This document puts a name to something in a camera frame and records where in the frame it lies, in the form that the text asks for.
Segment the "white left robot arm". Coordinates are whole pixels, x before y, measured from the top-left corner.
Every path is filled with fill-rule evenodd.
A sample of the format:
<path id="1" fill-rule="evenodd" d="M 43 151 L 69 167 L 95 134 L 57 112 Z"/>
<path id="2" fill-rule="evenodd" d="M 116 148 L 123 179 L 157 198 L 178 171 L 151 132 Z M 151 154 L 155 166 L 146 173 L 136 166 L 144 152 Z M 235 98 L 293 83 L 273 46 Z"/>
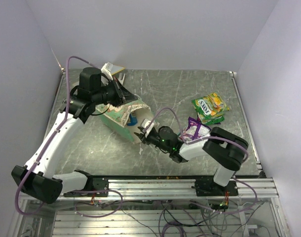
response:
<path id="1" fill-rule="evenodd" d="M 68 90 L 68 97 L 39 149 L 24 166 L 13 168 L 11 176 L 18 186 L 16 195 L 25 193 L 46 204 L 52 204 L 60 194 L 74 190 L 82 196 L 90 195 L 93 191 L 91 175 L 74 171 L 55 176 L 58 161 L 97 105 L 120 107 L 137 99 L 107 70 L 84 68 L 79 74 L 79 84 Z"/>

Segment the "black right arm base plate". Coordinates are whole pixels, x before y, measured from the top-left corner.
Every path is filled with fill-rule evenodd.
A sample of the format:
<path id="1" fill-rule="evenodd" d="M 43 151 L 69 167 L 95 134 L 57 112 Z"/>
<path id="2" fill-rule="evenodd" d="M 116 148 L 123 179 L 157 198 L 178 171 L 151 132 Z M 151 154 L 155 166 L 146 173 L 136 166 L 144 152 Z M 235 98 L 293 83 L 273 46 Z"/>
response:
<path id="1" fill-rule="evenodd" d="M 216 184 L 212 176 L 203 176 L 196 179 L 191 188 L 195 190 L 197 197 L 238 196 L 238 188 L 235 181 L 229 181 L 229 183 L 223 187 Z"/>

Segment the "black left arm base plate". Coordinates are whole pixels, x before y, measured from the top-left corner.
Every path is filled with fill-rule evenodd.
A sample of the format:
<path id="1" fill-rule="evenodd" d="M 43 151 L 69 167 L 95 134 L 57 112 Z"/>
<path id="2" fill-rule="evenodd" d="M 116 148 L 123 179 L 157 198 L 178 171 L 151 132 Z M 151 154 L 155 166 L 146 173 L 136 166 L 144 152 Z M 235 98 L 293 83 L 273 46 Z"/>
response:
<path id="1" fill-rule="evenodd" d="M 109 183 L 104 177 L 77 170 L 58 177 L 62 180 L 61 195 L 64 197 L 84 197 L 92 194 L 98 194 L 99 197 L 108 196 Z"/>

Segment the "blue white snack packet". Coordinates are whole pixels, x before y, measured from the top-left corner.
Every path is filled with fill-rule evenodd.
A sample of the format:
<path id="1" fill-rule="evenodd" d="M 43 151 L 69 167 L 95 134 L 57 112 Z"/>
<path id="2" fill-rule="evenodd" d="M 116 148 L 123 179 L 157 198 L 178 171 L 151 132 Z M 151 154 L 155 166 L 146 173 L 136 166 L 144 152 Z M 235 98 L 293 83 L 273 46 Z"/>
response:
<path id="1" fill-rule="evenodd" d="M 133 114 L 129 115 L 129 119 L 127 121 L 127 126 L 135 126 L 137 124 L 137 117 Z"/>

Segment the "yellow green snack packet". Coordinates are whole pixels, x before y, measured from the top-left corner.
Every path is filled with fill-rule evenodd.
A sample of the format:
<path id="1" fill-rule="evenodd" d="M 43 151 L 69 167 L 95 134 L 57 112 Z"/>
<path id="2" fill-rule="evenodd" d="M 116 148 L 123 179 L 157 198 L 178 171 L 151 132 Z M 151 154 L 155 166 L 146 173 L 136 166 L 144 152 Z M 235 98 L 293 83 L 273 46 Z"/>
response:
<path id="1" fill-rule="evenodd" d="M 230 110 L 225 101 L 216 92 L 209 94 L 207 100 L 211 116 L 222 115 L 225 111 Z"/>

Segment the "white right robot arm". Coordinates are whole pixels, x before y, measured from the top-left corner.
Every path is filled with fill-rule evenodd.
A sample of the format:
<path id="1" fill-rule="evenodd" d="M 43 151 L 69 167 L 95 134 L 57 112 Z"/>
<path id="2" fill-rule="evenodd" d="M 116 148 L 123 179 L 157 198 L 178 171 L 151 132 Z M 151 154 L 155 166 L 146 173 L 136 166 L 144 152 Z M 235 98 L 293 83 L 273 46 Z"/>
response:
<path id="1" fill-rule="evenodd" d="M 139 130 L 135 135 L 143 144 L 159 148 L 176 163 L 188 162 L 204 153 L 212 157 L 219 166 L 210 189 L 218 196 L 227 190 L 230 179 L 248 158 L 248 142 L 220 127 L 214 127 L 204 137 L 185 142 L 168 126 L 162 126 L 159 130 L 152 128 L 150 132 L 143 127 L 139 127 Z"/>

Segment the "green printed paper bag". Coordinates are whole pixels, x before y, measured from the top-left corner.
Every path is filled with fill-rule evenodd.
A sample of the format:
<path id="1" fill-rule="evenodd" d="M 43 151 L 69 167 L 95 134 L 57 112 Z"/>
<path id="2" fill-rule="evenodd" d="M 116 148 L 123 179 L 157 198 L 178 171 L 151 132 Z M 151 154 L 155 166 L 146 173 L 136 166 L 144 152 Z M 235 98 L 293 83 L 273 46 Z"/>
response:
<path id="1" fill-rule="evenodd" d="M 138 100 L 124 104 L 119 107 L 114 107 L 110 104 L 97 105 L 96 112 L 101 114 L 100 118 L 106 126 L 118 133 L 121 137 L 134 143 L 134 132 L 139 132 L 138 126 L 144 119 L 151 120 L 153 113 L 151 108 L 142 101 L 140 96 Z M 137 124 L 135 126 L 127 126 L 129 115 L 133 114 L 137 117 Z"/>

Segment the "purple white snack packet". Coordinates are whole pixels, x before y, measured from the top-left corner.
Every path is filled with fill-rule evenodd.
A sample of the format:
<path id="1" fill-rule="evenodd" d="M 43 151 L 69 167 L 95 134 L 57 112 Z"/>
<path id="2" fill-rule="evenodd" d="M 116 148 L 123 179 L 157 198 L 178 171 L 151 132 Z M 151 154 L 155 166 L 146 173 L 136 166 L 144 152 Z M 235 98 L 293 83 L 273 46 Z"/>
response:
<path id="1" fill-rule="evenodd" d="M 179 134 L 180 139 L 184 139 L 186 142 L 191 142 L 202 137 L 209 135 L 211 128 L 202 124 L 200 121 L 189 117 L 188 126 L 182 130 Z"/>

